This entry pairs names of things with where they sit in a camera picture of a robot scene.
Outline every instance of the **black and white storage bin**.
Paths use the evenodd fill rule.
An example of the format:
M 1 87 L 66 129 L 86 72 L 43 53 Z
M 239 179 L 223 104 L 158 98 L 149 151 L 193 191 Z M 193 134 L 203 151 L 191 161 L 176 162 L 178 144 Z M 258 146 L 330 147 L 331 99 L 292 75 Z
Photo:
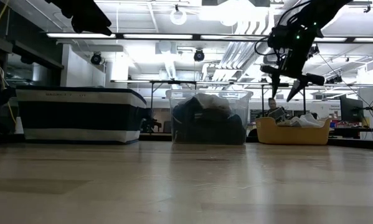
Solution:
M 129 89 L 18 86 L 28 141 L 129 144 L 150 109 Z

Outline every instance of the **clear plastic bin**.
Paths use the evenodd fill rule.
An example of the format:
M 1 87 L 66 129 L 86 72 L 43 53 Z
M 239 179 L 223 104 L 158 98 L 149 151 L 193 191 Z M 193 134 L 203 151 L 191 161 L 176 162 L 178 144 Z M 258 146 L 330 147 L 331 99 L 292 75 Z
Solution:
M 166 95 L 173 143 L 245 143 L 252 92 L 168 90 Z

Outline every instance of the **yellow laundry basket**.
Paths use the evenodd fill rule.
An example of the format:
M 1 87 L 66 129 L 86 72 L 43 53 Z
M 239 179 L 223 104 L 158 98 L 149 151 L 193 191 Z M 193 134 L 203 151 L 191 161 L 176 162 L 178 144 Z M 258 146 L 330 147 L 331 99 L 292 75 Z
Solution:
M 258 140 L 265 144 L 326 145 L 329 139 L 330 119 L 322 128 L 280 127 L 273 118 L 256 119 Z

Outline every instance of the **wooden floor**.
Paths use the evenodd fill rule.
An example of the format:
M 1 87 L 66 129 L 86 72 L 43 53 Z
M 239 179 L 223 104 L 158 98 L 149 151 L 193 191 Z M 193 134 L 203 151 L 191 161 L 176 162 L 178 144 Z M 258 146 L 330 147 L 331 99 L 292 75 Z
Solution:
M 0 146 L 0 224 L 373 223 L 373 151 Z

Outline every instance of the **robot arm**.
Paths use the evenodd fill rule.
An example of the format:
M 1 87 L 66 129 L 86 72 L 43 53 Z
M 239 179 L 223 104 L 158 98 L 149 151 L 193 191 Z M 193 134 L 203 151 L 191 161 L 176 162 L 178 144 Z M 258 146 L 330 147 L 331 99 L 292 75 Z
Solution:
M 62 10 L 62 14 L 72 19 L 73 30 L 80 34 L 83 31 L 111 35 L 108 27 L 110 20 L 93 0 L 45 0 Z
M 307 73 L 302 74 L 302 69 L 308 59 L 309 50 L 316 37 L 323 37 L 321 29 L 329 23 L 337 12 L 353 0 L 310 0 L 286 11 L 304 6 L 300 12 L 291 16 L 286 25 L 281 25 L 285 14 L 282 15 L 278 25 L 272 29 L 268 37 L 268 46 L 273 49 L 278 57 L 277 66 L 268 65 L 261 67 L 261 71 L 269 73 L 272 79 L 272 95 L 280 84 L 280 75 L 297 79 L 290 91 L 287 101 L 290 101 L 309 82 L 324 85 L 324 77 Z M 286 54 L 280 55 L 280 49 Z

